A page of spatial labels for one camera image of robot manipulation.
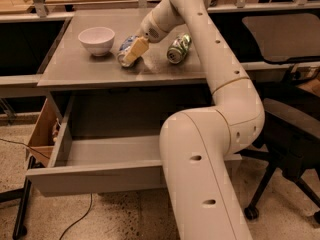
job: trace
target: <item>cardboard box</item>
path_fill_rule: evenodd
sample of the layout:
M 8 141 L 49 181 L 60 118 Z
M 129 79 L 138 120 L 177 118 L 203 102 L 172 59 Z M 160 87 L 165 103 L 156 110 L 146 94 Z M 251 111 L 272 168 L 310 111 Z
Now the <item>cardboard box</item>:
M 56 122 L 54 110 L 46 100 L 28 143 L 31 155 L 45 167 L 48 166 L 54 146 L 52 132 Z

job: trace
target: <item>gray table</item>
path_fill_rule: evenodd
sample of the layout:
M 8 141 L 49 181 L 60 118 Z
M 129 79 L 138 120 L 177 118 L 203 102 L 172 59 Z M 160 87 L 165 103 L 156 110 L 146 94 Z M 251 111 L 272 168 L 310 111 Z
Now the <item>gray table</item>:
M 151 44 L 133 69 L 121 68 L 116 59 L 119 47 L 136 32 L 148 12 L 149 9 L 77 11 L 38 86 L 73 89 L 204 82 L 193 46 L 179 65 L 170 64 L 166 58 L 175 37 L 188 31 L 186 26 L 177 27 L 159 44 Z M 96 26 L 111 28 L 116 33 L 113 48 L 104 57 L 91 56 L 78 40 L 82 30 Z

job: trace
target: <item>black cable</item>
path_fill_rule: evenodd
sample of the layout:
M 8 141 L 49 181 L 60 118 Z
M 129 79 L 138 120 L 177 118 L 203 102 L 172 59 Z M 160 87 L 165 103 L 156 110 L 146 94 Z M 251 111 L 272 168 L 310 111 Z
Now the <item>black cable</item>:
M 87 212 L 86 212 L 80 219 L 76 220 L 76 221 L 73 222 L 69 227 L 67 227 L 67 228 L 63 231 L 63 233 L 62 233 L 62 235 L 60 236 L 59 240 L 61 240 L 61 239 L 63 238 L 63 236 L 67 233 L 67 231 L 68 231 L 70 228 L 72 228 L 75 224 L 77 224 L 79 221 L 81 221 L 82 219 L 84 219 L 84 218 L 88 215 L 88 213 L 89 213 L 90 210 L 91 210 L 91 207 L 92 207 L 92 193 L 90 194 L 90 205 L 89 205 L 89 208 L 88 208 Z
M 38 150 L 35 150 L 34 148 L 30 147 L 29 145 L 27 144 L 24 144 L 23 142 L 17 142 L 17 141 L 12 141 L 12 140 L 6 140 L 6 139 L 2 139 L 0 138 L 1 141 L 4 141 L 4 142 L 8 142 L 8 143 L 13 143 L 13 144 L 19 144 L 19 145 L 23 145 L 29 149 L 31 149 L 32 151 L 34 152 L 37 152 L 38 154 L 42 155 L 43 157 L 47 158 L 47 159 L 50 159 L 50 157 L 46 156 L 45 154 L 39 152 Z

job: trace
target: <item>white bowl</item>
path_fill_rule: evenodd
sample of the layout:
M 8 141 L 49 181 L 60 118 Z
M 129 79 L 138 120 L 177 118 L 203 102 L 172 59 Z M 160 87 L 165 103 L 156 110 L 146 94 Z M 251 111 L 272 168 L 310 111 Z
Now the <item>white bowl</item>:
M 94 56 L 106 55 L 113 46 L 115 33 L 110 28 L 94 27 L 82 31 L 78 39 Z

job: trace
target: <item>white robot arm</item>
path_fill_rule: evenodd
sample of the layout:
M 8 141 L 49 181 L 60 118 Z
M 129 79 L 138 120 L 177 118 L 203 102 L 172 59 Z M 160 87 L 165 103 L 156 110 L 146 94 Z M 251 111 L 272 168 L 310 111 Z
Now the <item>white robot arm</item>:
M 224 156 L 249 146 L 264 124 L 261 100 L 207 13 L 210 0 L 163 0 L 138 35 L 159 42 L 185 23 L 214 106 L 178 112 L 164 123 L 160 154 L 181 239 L 248 240 L 251 234 Z

